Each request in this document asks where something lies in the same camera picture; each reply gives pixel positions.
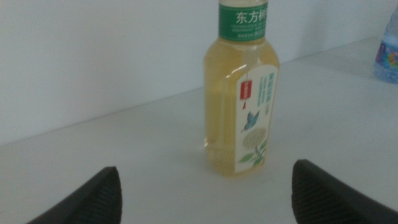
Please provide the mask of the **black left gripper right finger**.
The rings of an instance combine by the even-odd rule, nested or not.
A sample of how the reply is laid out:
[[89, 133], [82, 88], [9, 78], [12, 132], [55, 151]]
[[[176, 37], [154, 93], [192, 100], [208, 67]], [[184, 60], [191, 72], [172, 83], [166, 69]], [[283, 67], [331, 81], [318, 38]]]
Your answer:
[[291, 202], [297, 223], [397, 224], [397, 211], [306, 159], [293, 166]]

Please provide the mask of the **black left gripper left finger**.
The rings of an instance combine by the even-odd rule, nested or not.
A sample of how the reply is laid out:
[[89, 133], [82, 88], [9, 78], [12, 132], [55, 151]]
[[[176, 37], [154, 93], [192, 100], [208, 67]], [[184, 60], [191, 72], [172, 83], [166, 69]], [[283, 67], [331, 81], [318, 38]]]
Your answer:
[[115, 223], [122, 217], [122, 190], [119, 172], [105, 167], [31, 224]]

